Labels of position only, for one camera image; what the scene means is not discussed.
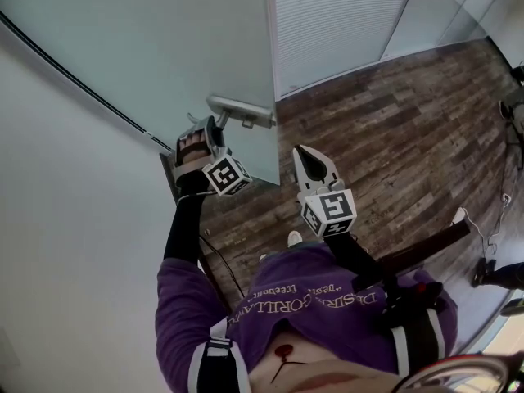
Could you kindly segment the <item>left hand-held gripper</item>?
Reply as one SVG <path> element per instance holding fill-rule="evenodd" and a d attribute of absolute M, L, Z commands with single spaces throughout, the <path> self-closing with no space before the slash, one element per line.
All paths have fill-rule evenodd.
<path fill-rule="evenodd" d="M 174 177 L 177 187 L 186 189 L 190 183 L 195 183 L 204 192 L 230 197 L 250 185 L 252 177 L 239 160 L 229 155 L 229 147 L 224 140 L 225 125 L 212 115 L 204 119 L 193 115 L 187 115 L 187 118 L 192 126 L 181 135 L 181 139 L 197 134 L 209 139 L 210 151 L 215 156 L 208 155 L 176 165 Z"/>

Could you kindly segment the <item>person's left hand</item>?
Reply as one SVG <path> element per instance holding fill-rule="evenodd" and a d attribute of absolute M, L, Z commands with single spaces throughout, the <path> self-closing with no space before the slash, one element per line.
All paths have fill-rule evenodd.
<path fill-rule="evenodd" d="M 178 143 L 179 163 L 188 164 L 210 154 L 203 132 L 190 133 Z"/>

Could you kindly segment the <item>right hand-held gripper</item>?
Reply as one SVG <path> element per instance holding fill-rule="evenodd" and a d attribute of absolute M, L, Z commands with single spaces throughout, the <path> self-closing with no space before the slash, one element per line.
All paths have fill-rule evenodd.
<path fill-rule="evenodd" d="M 316 237 L 330 237 L 350 231 L 355 221 L 352 191 L 339 178 L 331 159 L 305 145 L 292 150 L 300 216 Z"/>

